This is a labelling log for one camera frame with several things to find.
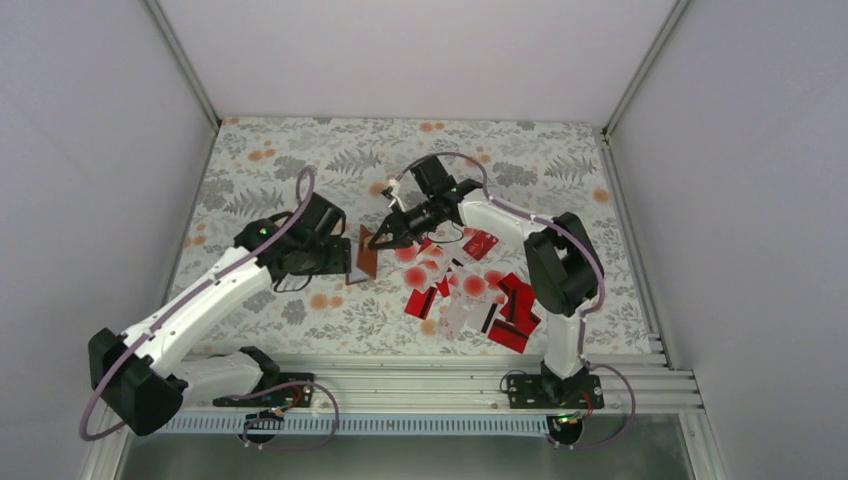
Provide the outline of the brown leather card holder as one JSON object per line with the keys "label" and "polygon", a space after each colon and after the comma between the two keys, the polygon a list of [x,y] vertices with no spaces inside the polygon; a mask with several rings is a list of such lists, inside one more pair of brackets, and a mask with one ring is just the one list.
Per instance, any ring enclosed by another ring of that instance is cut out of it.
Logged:
{"label": "brown leather card holder", "polygon": [[368,246],[372,232],[364,225],[356,226],[351,233],[350,271],[346,284],[355,285],[377,279],[378,252]]}

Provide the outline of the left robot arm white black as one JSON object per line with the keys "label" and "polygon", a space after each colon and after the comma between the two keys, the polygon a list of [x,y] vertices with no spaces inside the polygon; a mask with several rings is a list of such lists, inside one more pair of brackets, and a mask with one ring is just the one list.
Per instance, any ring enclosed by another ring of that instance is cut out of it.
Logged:
{"label": "left robot arm white black", "polygon": [[249,223],[232,247],[190,287],[121,333],[104,328],[87,345],[94,401],[103,401],[138,436],[165,426],[184,406],[222,399],[270,402],[278,390],[307,386],[287,377],[257,347],[187,360],[201,338],[235,307],[290,276],[347,274],[351,243],[344,211],[310,193],[293,212]]}

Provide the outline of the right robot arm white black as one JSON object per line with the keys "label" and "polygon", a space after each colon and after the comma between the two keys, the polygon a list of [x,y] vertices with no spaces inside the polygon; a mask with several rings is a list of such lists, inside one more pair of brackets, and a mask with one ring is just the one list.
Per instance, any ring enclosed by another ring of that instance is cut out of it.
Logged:
{"label": "right robot arm white black", "polygon": [[457,181],[447,173],[441,154],[419,158],[406,167],[425,199],[401,206],[397,188],[383,190],[390,212],[368,243],[371,250],[401,249],[420,242],[445,222],[474,228],[523,251],[529,284],[547,312],[548,341],[541,362],[544,399],[565,407],[577,399],[590,372],[585,335],[589,314],[605,301],[605,275],[580,218],[533,213],[494,196],[486,180]]}

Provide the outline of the white card red circle top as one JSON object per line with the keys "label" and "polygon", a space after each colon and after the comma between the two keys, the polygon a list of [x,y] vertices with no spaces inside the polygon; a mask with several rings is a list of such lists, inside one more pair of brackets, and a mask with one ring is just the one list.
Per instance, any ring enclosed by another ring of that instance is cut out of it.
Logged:
{"label": "white card red circle top", "polygon": [[419,253],[420,248],[417,245],[404,247],[394,251],[395,258],[401,263],[413,262]]}

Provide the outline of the white card red circle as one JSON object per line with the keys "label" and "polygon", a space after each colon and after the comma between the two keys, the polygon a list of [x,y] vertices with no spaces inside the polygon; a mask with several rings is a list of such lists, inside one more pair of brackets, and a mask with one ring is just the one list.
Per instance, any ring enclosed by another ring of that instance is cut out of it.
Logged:
{"label": "white card red circle", "polygon": [[401,263],[413,262],[419,253],[420,248],[417,245],[404,247],[394,251],[395,258]]}
{"label": "white card red circle", "polygon": [[481,275],[463,271],[458,274],[458,277],[459,287],[465,296],[475,300],[482,300],[486,297],[488,282]]}
{"label": "white card red circle", "polygon": [[421,292],[429,289],[439,278],[440,266],[432,260],[424,260],[410,267],[403,274],[406,285]]}

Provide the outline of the red card black stripe left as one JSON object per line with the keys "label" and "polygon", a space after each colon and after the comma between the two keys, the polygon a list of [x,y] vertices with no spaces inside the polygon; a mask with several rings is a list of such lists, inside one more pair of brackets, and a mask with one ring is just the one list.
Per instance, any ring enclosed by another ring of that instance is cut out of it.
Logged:
{"label": "red card black stripe left", "polygon": [[423,291],[413,289],[404,308],[404,312],[420,320],[427,320],[429,312],[439,295],[439,290],[435,286],[427,287]]}

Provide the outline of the red card with gold logo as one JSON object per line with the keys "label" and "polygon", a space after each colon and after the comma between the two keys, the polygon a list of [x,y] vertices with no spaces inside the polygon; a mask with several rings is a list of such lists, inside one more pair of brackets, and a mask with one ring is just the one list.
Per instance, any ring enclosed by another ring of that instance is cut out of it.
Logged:
{"label": "red card with gold logo", "polygon": [[465,228],[464,235],[462,250],[476,261],[483,259],[499,242],[496,236],[474,228]]}

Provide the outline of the white card red circle centre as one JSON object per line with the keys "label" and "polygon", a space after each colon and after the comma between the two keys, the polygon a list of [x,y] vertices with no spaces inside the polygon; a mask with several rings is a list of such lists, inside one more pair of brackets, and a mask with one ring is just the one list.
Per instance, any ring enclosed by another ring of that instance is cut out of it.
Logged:
{"label": "white card red circle centre", "polygon": [[486,297],[488,282],[481,275],[463,271],[458,274],[458,277],[459,287],[465,296],[475,300],[482,300]]}

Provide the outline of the white card pale pattern bottom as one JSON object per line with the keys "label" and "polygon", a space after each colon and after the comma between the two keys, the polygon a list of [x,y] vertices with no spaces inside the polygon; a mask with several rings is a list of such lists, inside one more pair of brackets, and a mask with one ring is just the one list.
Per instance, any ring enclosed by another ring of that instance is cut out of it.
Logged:
{"label": "white card pale pattern bottom", "polygon": [[470,314],[470,303],[466,297],[453,298],[437,322],[437,333],[447,339],[455,339],[463,329]]}

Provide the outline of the dark red card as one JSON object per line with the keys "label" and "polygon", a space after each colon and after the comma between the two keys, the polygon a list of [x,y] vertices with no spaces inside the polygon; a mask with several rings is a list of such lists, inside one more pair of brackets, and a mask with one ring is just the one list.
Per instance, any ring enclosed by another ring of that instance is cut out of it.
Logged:
{"label": "dark red card", "polygon": [[523,354],[530,336],[539,324],[540,319],[538,317],[531,317],[529,321],[518,325],[505,320],[494,320],[488,330],[487,338],[518,354]]}
{"label": "dark red card", "polygon": [[497,286],[506,297],[501,313],[508,322],[518,324],[531,317],[535,294],[530,284],[510,273],[502,277]]}

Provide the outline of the dark red card bottom right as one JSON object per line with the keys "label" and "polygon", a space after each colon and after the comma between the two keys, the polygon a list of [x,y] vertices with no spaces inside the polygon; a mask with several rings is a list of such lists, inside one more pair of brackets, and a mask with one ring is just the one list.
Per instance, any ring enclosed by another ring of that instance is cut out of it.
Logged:
{"label": "dark red card bottom right", "polygon": [[494,320],[488,330],[487,338],[518,354],[523,354],[530,336],[539,324],[540,319],[538,317],[531,317],[529,321],[518,325],[505,320]]}

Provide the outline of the floral patterned table mat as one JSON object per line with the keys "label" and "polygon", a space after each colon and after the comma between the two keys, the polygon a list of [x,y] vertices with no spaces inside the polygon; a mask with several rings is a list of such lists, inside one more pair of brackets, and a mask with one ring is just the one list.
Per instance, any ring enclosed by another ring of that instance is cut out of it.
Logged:
{"label": "floral patterned table mat", "polygon": [[[347,229],[375,230],[387,214],[387,180],[415,159],[440,153],[458,180],[486,179],[493,195],[527,210],[576,214],[605,271],[607,296],[587,322],[589,354],[650,351],[649,330],[592,128],[583,123],[416,121],[331,118],[226,119],[200,188],[173,290],[210,268],[250,221],[292,210],[297,174],[316,173],[319,194],[342,207]],[[198,355],[256,346],[269,354],[510,355],[466,326],[455,339],[437,322],[449,301],[438,297],[427,320],[407,315],[404,272],[422,259],[378,256],[377,279],[347,285],[343,276],[290,277],[235,308],[195,345]],[[546,326],[525,353],[543,353]]]}

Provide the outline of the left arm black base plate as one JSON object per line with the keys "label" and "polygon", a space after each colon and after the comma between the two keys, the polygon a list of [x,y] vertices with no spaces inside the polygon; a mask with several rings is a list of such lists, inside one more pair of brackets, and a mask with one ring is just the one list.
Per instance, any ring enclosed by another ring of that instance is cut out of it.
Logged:
{"label": "left arm black base plate", "polygon": [[311,386],[304,384],[305,381],[314,381],[313,373],[302,372],[284,372],[273,377],[263,377],[259,384],[255,387],[254,393],[276,387],[279,384],[289,384],[292,382],[301,381],[299,385],[293,385],[286,388],[277,388],[261,396],[250,399],[233,399],[221,397],[214,399],[212,405],[215,407],[233,407],[233,408],[306,408],[311,405],[312,391]]}

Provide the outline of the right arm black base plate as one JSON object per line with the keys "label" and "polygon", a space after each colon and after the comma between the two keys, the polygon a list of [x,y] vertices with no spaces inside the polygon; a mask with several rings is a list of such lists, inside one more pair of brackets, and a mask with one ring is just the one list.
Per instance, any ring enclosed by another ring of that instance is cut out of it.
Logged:
{"label": "right arm black base plate", "polygon": [[600,377],[592,374],[559,379],[548,374],[511,374],[506,391],[511,409],[604,409]]}

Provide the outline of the aluminium rail frame front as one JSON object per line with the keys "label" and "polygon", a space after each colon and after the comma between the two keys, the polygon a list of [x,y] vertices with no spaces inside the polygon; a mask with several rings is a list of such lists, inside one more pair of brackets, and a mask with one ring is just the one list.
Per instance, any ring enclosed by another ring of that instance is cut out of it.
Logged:
{"label": "aluminium rail frame front", "polygon": [[338,435],[342,414],[544,415],[511,409],[505,374],[534,356],[283,355],[324,386],[306,409],[331,414],[326,435],[276,434],[262,449],[235,434],[121,431],[95,443],[86,479],[722,479],[695,375],[660,349],[597,355],[605,408],[575,451],[544,436]]}

